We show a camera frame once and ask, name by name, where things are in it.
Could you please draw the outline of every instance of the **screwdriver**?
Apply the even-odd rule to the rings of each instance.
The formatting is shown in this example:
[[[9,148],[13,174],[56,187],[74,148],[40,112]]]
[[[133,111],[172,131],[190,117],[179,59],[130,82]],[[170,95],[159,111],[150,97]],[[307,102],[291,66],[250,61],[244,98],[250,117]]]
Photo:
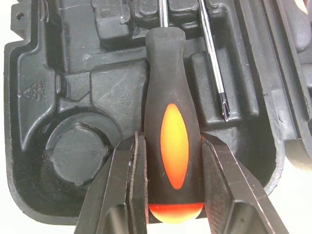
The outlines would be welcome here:
[[[200,19],[201,19],[201,25],[203,29],[204,39],[205,39],[205,45],[206,45],[206,51],[207,51],[207,57],[208,61],[211,62],[211,67],[213,69],[213,75],[215,84],[218,91],[218,101],[221,109],[221,114],[223,119],[228,122],[230,118],[230,107],[228,103],[228,99],[226,96],[223,79],[220,71],[220,66],[218,63],[218,59],[215,52],[215,45],[213,36],[211,33],[210,28],[210,22],[209,17],[207,13],[207,8],[205,5],[205,0],[198,0],[199,3],[199,10],[200,10]]]
[[[185,33],[168,27],[167,1],[158,6],[160,27],[146,35],[148,203],[159,221],[180,223],[203,208],[201,136],[183,62]]]

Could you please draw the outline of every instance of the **phillips screwdriver tip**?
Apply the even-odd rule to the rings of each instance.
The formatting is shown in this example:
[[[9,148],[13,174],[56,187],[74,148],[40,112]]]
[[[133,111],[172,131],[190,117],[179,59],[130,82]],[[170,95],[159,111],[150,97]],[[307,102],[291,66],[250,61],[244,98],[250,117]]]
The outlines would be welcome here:
[[[224,121],[228,122],[231,114],[228,99],[225,93],[220,93],[219,98],[221,103],[222,116],[224,118]]]

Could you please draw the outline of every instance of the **black rubber grip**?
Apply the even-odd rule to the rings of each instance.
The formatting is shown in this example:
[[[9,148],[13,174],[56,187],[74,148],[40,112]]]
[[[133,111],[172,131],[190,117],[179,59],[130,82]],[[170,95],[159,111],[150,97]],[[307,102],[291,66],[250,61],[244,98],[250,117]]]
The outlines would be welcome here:
[[[146,35],[151,66],[144,132],[147,145],[148,200],[150,204],[203,202],[201,139],[194,102],[183,63],[185,33],[175,27],[154,28]],[[175,104],[184,120],[189,141],[189,162],[183,186],[174,189],[166,174],[160,149],[165,111]]]

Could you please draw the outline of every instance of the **metal shaft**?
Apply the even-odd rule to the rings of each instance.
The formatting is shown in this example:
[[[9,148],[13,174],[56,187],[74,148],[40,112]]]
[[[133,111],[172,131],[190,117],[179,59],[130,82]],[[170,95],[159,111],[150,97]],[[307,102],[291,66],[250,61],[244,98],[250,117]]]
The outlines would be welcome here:
[[[215,84],[216,84],[217,91],[219,94],[219,101],[220,101],[222,116],[224,120],[227,122],[229,121],[229,117],[230,117],[230,108],[229,108],[228,100],[227,100],[225,89],[224,89],[224,84],[223,84],[223,79],[222,79],[218,59],[217,59],[216,52],[215,52],[215,45],[214,45],[214,40],[213,40],[213,36],[211,33],[210,22],[209,22],[209,17],[207,13],[207,8],[205,5],[205,0],[198,0],[198,3],[199,3],[200,19],[201,19],[201,24],[202,24],[202,29],[203,29],[203,35],[204,35],[205,45],[206,45],[206,50],[207,50],[207,56],[208,56],[208,60],[212,64]]]
[[[169,26],[168,2],[167,0],[158,0],[159,21],[161,27]]]

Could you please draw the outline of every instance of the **molded plastic tray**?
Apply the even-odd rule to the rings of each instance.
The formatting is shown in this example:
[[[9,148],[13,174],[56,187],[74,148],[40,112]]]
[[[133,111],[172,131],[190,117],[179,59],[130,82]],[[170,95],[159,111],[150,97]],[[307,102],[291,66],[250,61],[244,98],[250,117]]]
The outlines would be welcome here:
[[[168,1],[171,24],[186,32],[184,64],[201,130],[226,142],[267,193],[285,155],[311,167],[311,97],[282,1],[209,2],[228,123],[197,0]],[[143,130],[145,35],[157,26],[157,0],[20,0],[12,7],[12,30],[24,40],[5,48],[7,174],[28,216],[74,225],[113,148]]]

